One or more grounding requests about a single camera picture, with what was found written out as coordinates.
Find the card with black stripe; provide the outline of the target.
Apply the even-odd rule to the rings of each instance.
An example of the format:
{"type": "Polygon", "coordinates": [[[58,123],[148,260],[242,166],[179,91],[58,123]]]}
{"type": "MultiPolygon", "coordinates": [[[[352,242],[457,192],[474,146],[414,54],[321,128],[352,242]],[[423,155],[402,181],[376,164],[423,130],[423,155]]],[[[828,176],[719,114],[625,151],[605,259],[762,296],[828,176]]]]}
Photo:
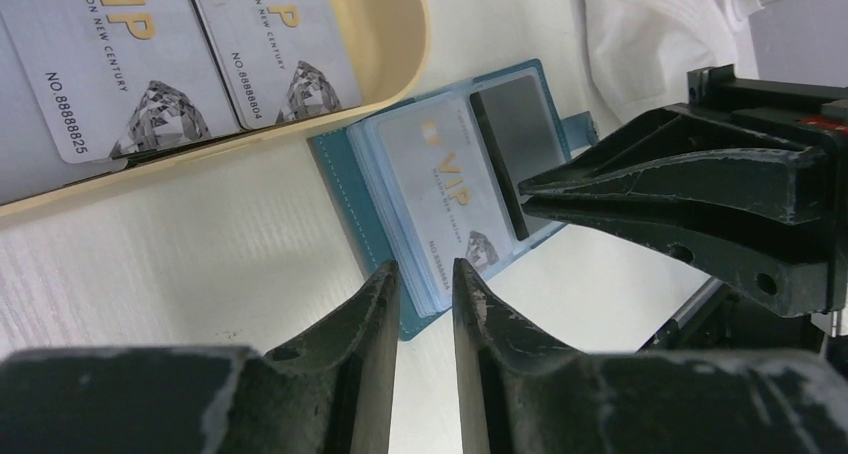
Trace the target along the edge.
{"type": "Polygon", "coordinates": [[[515,237],[524,241],[548,222],[522,211],[519,184],[564,163],[565,155],[539,77],[526,73],[469,96],[515,237]]]}

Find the silver VIP card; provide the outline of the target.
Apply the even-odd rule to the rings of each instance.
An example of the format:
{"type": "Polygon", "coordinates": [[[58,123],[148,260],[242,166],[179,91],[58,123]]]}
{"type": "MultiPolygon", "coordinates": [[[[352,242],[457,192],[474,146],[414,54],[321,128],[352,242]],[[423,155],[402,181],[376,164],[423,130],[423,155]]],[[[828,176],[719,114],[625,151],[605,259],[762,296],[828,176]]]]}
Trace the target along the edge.
{"type": "Polygon", "coordinates": [[[449,294],[455,259],[485,272],[512,254],[514,239],[466,101],[408,105],[378,119],[375,131],[437,294],[449,294]]]}

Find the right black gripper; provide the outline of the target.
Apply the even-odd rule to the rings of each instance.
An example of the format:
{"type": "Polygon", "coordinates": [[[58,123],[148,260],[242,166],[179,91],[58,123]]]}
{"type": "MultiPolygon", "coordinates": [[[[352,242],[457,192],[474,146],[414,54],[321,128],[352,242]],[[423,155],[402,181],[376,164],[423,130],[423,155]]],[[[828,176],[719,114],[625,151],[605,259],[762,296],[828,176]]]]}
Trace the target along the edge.
{"type": "Polygon", "coordinates": [[[526,214],[680,261],[785,318],[847,370],[847,92],[688,74],[689,109],[651,110],[519,184],[526,214]]]}

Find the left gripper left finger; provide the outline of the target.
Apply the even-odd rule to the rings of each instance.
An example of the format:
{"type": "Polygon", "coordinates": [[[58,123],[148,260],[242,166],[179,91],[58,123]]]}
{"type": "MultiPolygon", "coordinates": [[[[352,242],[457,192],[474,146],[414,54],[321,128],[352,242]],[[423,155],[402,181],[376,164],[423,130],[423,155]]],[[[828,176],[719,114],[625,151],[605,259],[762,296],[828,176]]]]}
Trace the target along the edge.
{"type": "Polygon", "coordinates": [[[276,348],[22,350],[1,364],[5,453],[384,453],[401,276],[387,261],[276,348]]]}

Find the blue card holder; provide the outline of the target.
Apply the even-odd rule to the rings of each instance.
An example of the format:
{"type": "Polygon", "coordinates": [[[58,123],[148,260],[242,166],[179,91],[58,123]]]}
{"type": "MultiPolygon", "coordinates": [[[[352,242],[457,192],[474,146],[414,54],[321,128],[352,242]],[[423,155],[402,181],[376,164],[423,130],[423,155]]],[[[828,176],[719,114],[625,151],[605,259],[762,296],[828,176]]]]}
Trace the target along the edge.
{"type": "Polygon", "coordinates": [[[399,264],[399,337],[408,341],[450,308],[455,259],[491,278],[560,229],[522,212],[518,184],[597,141],[588,112],[559,117],[543,65],[531,59],[309,145],[363,269],[399,264]]]}

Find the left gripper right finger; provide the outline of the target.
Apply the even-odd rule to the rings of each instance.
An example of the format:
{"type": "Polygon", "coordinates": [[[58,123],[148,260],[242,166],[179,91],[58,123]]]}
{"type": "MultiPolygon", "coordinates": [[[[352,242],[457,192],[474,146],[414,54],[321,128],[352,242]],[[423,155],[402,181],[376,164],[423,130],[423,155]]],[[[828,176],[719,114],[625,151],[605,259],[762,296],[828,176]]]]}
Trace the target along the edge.
{"type": "Polygon", "coordinates": [[[453,264],[467,453],[843,453],[847,382],[797,350],[587,354],[453,264]]]}

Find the beige oval tray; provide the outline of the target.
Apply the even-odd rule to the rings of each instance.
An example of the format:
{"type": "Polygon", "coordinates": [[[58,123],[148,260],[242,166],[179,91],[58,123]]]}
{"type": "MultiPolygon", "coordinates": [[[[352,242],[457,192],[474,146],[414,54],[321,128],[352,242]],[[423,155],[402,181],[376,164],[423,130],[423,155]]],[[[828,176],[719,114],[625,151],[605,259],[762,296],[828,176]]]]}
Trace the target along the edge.
{"type": "Polygon", "coordinates": [[[401,99],[425,0],[1,0],[1,211],[401,99]]]}

